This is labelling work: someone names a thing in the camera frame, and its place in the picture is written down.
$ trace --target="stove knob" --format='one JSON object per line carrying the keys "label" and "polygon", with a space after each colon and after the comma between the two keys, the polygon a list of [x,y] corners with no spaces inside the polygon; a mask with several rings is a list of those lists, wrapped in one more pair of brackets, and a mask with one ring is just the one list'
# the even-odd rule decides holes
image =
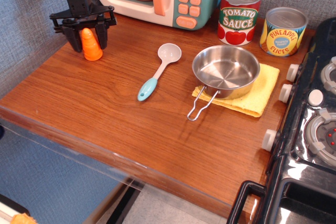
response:
{"label": "stove knob", "polygon": [[299,70],[299,66],[298,64],[291,64],[289,66],[289,69],[288,69],[288,72],[287,72],[287,76],[286,76],[286,79],[290,82],[294,82],[295,81],[295,78],[296,78],[296,75],[298,73],[298,70]]}
{"label": "stove knob", "polygon": [[276,131],[268,129],[265,133],[263,144],[261,147],[264,150],[267,150],[268,152],[270,152],[272,149],[274,140],[276,138],[276,135],[277,135]]}
{"label": "stove knob", "polygon": [[284,84],[282,85],[279,100],[281,102],[287,103],[290,95],[290,91],[292,90],[293,85],[292,84]]}
{"label": "stove knob", "polygon": [[316,107],[316,106],[320,105],[322,103],[322,101],[323,101],[323,94],[320,90],[314,89],[309,93],[308,103],[311,106]]}

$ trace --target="wooden table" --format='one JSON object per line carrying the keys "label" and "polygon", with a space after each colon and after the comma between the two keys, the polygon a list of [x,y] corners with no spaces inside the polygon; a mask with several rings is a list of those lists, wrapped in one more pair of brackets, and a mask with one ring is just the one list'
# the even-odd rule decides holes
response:
{"label": "wooden table", "polygon": [[[186,115],[194,102],[192,61],[201,50],[222,44],[218,13],[197,31],[116,17],[100,60],[87,61],[66,44],[0,100],[0,116],[227,217],[243,181],[265,184],[269,153],[261,143],[266,129],[280,127],[286,109],[278,101],[280,89],[288,83],[290,64],[302,62],[314,31],[306,31],[297,54],[273,57],[259,47],[259,20],[244,48],[280,69],[264,114],[254,118],[212,104],[191,122]],[[139,89],[161,63],[157,50],[167,42],[181,48],[182,58],[139,102]]]}

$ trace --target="black stove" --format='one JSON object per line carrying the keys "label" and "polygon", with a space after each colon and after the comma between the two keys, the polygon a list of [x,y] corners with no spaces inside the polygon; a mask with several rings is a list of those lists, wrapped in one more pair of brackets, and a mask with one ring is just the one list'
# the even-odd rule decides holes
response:
{"label": "black stove", "polygon": [[227,223],[237,223],[248,195],[260,197],[253,223],[336,223],[336,18],[322,22],[300,65],[292,65],[280,100],[280,129],[268,130],[265,186],[241,185]]}

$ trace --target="pineapple slices can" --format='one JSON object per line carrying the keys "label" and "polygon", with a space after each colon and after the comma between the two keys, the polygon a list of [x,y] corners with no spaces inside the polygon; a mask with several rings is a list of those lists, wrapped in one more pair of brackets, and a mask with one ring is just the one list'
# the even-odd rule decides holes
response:
{"label": "pineapple slices can", "polygon": [[290,7],[277,7],[266,13],[260,38],[263,51],[274,56],[290,56],[300,47],[308,17]]}

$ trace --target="orange object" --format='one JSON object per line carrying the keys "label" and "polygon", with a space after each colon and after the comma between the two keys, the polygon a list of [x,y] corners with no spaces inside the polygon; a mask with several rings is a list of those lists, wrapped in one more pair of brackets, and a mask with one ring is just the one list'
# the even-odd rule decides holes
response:
{"label": "orange object", "polygon": [[82,46],[84,57],[87,60],[95,61],[99,60],[103,56],[103,50],[89,28],[82,30]]}
{"label": "orange object", "polygon": [[33,219],[33,217],[26,214],[18,214],[14,215],[10,224],[37,224],[37,222]]}

